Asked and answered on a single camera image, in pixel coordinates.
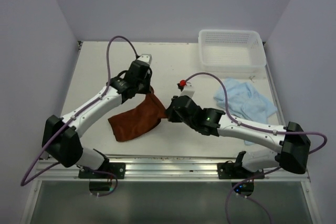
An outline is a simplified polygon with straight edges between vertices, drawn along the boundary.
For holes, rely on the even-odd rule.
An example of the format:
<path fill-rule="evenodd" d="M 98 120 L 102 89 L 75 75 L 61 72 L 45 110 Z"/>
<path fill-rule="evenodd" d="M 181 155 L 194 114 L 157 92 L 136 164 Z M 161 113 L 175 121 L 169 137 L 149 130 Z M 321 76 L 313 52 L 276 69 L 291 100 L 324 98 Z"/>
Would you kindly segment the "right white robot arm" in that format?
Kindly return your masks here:
<path fill-rule="evenodd" d="M 172 123 L 185 123 L 206 136 L 232 137 L 263 146 L 263 149 L 239 152 L 230 170 L 246 178 L 263 169 L 280 167 L 294 174 L 304 174 L 310 149 L 310 140 L 297 123 L 288 126 L 252 123 L 233 118 L 222 110 L 201 108 L 186 95 L 174 96 L 165 114 Z"/>

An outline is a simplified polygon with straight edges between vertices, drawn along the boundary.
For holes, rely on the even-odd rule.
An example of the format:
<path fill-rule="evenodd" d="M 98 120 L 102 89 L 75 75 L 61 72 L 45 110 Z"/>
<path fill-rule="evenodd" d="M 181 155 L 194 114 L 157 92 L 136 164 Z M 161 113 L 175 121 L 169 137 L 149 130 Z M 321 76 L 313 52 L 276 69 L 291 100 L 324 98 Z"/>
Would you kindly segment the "rust brown towel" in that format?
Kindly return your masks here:
<path fill-rule="evenodd" d="M 127 142 L 140 137 L 157 127 L 166 119 L 165 107 L 152 90 L 134 109 L 108 119 L 118 142 Z"/>

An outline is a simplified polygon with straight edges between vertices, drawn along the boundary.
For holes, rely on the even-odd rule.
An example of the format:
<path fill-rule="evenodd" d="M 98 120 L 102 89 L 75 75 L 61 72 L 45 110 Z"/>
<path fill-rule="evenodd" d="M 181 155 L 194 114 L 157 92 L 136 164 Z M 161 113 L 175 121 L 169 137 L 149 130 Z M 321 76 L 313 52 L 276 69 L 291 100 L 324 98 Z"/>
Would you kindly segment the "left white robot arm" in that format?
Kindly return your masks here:
<path fill-rule="evenodd" d="M 124 77 L 109 79 L 106 86 L 85 104 L 60 118 L 50 116 L 45 124 L 43 150 L 64 167 L 88 167 L 97 178 L 106 177 L 108 159 L 97 150 L 82 147 L 80 139 L 107 112 L 136 94 L 150 92 L 151 61 L 151 55 L 141 55 L 131 63 Z"/>

